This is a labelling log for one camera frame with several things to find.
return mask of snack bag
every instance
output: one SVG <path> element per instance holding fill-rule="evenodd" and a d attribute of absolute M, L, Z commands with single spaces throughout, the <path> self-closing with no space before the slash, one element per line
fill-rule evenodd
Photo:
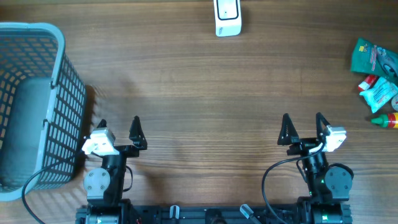
<path fill-rule="evenodd" d="M 371 107 L 372 113 L 378 111 L 396 94 L 398 94 L 398 87 L 385 78 L 379 78 L 373 88 L 359 93 Z"/>
<path fill-rule="evenodd" d="M 398 54 L 359 38 L 351 59 L 351 71 L 378 75 L 398 85 Z"/>

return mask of green package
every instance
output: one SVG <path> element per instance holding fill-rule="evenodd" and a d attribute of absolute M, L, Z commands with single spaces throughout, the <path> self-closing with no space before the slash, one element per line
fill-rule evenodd
<path fill-rule="evenodd" d="M 351 59 L 351 71 L 378 75 L 398 85 L 398 54 L 359 38 Z"/>

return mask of wooden table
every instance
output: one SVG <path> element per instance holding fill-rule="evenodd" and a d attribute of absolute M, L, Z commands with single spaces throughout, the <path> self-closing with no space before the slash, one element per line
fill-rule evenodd
<path fill-rule="evenodd" d="M 355 223 L 397 223 L 397 132 L 370 124 L 349 71 L 358 37 L 398 52 L 398 5 L 361 1 L 243 1 L 241 35 L 217 38 L 213 3 L 22 5 L 2 21 L 49 22 L 87 84 L 86 134 L 101 118 L 127 144 L 139 115 L 149 147 L 129 159 L 135 205 L 263 205 L 261 177 L 288 158 L 277 146 L 282 115 L 301 137 L 315 136 L 315 113 L 343 125 L 347 140 L 329 162 L 355 172 Z M 383 111 L 392 111 L 386 106 Z M 82 179 L 31 192 L 46 223 L 74 223 L 86 205 Z M 126 186 L 131 179 L 126 175 Z M 295 164 L 272 171 L 272 203 L 308 195 Z M 34 223 L 20 200 L 0 203 L 0 223 Z"/>

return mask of small bottle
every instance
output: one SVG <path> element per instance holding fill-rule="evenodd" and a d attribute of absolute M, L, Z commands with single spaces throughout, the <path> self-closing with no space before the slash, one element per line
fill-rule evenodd
<path fill-rule="evenodd" d="M 398 113 L 382 114 L 380 117 L 372 119 L 371 122 L 382 128 L 398 128 Z"/>
<path fill-rule="evenodd" d="M 379 79 L 377 75 L 368 75 L 361 84 L 358 85 L 359 91 L 368 90 Z"/>

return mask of basket mesh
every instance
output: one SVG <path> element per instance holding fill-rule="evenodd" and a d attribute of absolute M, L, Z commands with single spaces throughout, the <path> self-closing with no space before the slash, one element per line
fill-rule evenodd
<path fill-rule="evenodd" d="M 58 79 L 53 90 L 57 91 L 52 119 L 45 141 L 42 167 L 74 155 L 85 105 L 86 90 L 66 54 L 60 68 L 54 68 L 57 57 L 57 39 L 49 32 L 40 35 L 30 32 L 4 33 L 0 30 L 0 155 L 4 155 L 4 139 L 9 126 L 10 113 L 18 93 L 18 86 L 30 78 L 50 78 L 53 69 Z M 3 172 L 0 164 L 0 193 L 12 192 L 33 174 L 33 164 L 27 172 L 15 175 Z M 64 162 L 41 175 L 35 189 L 56 188 L 67 183 L 75 167 L 75 160 Z"/>

